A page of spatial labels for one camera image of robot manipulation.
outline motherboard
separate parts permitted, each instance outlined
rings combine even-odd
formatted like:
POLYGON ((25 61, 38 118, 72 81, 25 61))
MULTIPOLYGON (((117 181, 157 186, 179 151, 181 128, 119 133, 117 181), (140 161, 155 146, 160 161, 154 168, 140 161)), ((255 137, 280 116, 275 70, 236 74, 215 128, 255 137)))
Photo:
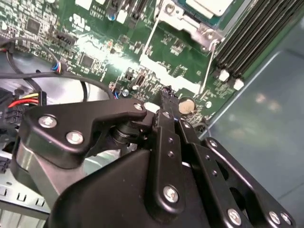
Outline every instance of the motherboard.
MULTIPOLYGON (((1 38, 39 41, 64 69, 153 102, 171 86, 190 123, 209 120, 303 14, 303 0, 0 0, 1 38)), ((39 45, 16 48, 46 61, 39 45)))

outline white connector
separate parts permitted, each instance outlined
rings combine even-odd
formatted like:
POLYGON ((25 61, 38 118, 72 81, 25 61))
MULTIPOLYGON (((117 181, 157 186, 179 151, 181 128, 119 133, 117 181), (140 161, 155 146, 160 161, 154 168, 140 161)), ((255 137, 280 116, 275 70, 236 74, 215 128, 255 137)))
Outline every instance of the white connector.
POLYGON ((226 82, 228 80, 229 76, 230 76, 230 74, 227 72, 227 70, 221 70, 218 79, 222 82, 226 82))
POLYGON ((233 88, 234 88, 235 90, 240 90, 240 89, 243 88, 243 87, 244 87, 244 82, 243 82, 241 79, 238 78, 238 79, 236 80, 236 82, 235 82, 233 88))

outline ram slot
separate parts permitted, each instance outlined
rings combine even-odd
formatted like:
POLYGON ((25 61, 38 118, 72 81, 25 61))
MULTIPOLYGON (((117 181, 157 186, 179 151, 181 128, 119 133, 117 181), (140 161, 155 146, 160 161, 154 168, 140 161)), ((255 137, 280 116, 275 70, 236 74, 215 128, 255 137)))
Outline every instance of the ram slot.
POLYGON ((220 60, 219 63, 223 62, 222 59, 227 57, 233 48, 231 45, 237 43, 243 35, 248 32, 250 26, 258 19, 258 15, 263 12, 263 10, 267 7, 269 3, 273 2, 273 0, 260 0, 258 1, 252 10, 246 15, 245 19, 239 24, 238 28, 234 30, 233 34, 228 38, 223 47, 219 50, 219 54, 217 55, 217 59, 220 60))
POLYGON ((278 1, 271 1, 269 4, 266 5, 266 7, 263 9, 262 12, 256 15, 254 21, 250 25, 248 25, 246 33, 243 33, 241 37, 235 42, 234 46, 231 48, 229 53, 222 58, 221 61, 225 62, 225 66, 229 68, 231 66, 231 62, 240 55, 241 50, 244 46, 246 46, 252 38, 255 37, 255 35, 260 31, 260 29, 263 28, 261 24, 263 22, 267 22, 267 20, 270 18, 269 15, 273 15, 275 12, 275 8, 278 5, 278 1))
POLYGON ((238 63, 242 61, 242 58, 247 58, 245 54, 250 52, 251 49, 256 48, 253 47, 252 44, 261 40, 263 32, 269 33, 271 31, 269 27, 273 26, 275 20, 278 22, 278 17, 282 15, 283 11, 291 1, 297 0, 281 0, 275 8, 272 8, 272 10, 269 11, 265 17, 257 22, 256 26, 252 29, 253 32, 248 33, 234 50, 236 55, 231 55, 225 61, 228 69, 232 66, 238 66, 238 63))
POLYGON ((265 48, 271 43, 271 41, 280 33, 281 28, 284 28, 293 18, 294 14, 296 14, 300 9, 304 6, 304 0, 298 2, 292 9, 290 9, 282 18, 280 23, 273 30, 273 34, 271 36, 266 36, 266 39, 261 42, 258 50, 252 53, 250 58, 247 61, 243 61, 240 64, 240 67, 236 70, 236 74, 241 76, 246 70, 252 65, 252 63, 258 58, 258 56, 265 50, 265 48))

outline black cable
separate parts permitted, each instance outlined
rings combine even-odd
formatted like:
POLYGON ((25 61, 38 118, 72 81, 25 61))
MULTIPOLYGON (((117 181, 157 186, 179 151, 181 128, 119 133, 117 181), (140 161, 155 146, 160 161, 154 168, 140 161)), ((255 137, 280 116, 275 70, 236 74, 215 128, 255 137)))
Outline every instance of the black cable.
POLYGON ((82 87, 82 90, 84 91, 84 99, 82 100, 82 102, 87 102, 87 87, 86 87, 86 83, 85 82, 81 82, 81 87, 82 87))
MULTIPOLYGON (((15 60, 13 58, 13 54, 10 52, 6 52, 6 59, 8 60, 8 63, 10 67, 17 73, 17 74, 23 74, 23 72, 16 66, 15 60)), ((26 81, 34 90, 34 92, 41 91, 41 87, 38 85, 37 82, 35 82, 32 78, 25 78, 24 81, 26 81)))
POLYGON ((54 55, 53 52, 51 52, 46 46, 44 46, 43 44, 41 44, 39 41, 36 41, 34 39, 31 39, 31 38, 26 38, 26 37, 13 37, 13 38, 9 38, 9 39, 6 39, 6 40, 3 40, 0 42, 0 47, 12 42, 12 41, 16 41, 16 40, 21 40, 21 41, 29 41, 29 42, 32 42, 34 44, 37 44, 37 45, 40 45, 46 52, 48 52, 53 58, 54 60, 58 63, 59 60, 58 58, 54 55))
POLYGON ((114 96, 111 92, 111 90, 109 89, 108 86, 106 86, 105 84, 103 84, 102 82, 90 79, 90 78, 86 78, 86 77, 79 77, 79 76, 75 76, 72 74, 68 74, 68 73, 64 73, 62 75, 58 75, 55 72, 44 72, 44 73, 36 73, 36 74, 4 74, 4 73, 0 73, 0 79, 25 79, 25 78, 40 78, 40 77, 59 77, 59 78, 69 78, 69 79, 73 79, 73 80, 78 80, 81 82, 86 82, 89 84, 92 84, 100 89, 102 89, 103 91, 105 91, 110 99, 114 99, 114 96))

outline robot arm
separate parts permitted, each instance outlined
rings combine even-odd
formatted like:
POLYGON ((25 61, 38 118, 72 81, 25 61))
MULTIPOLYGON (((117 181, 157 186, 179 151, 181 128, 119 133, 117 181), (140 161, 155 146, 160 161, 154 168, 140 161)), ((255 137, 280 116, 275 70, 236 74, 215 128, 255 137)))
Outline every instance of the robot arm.
POLYGON ((296 227, 218 141, 199 141, 170 89, 158 102, 156 114, 136 99, 24 114, 12 172, 45 197, 47 227, 296 227), (138 149, 85 175, 87 156, 128 143, 138 149))

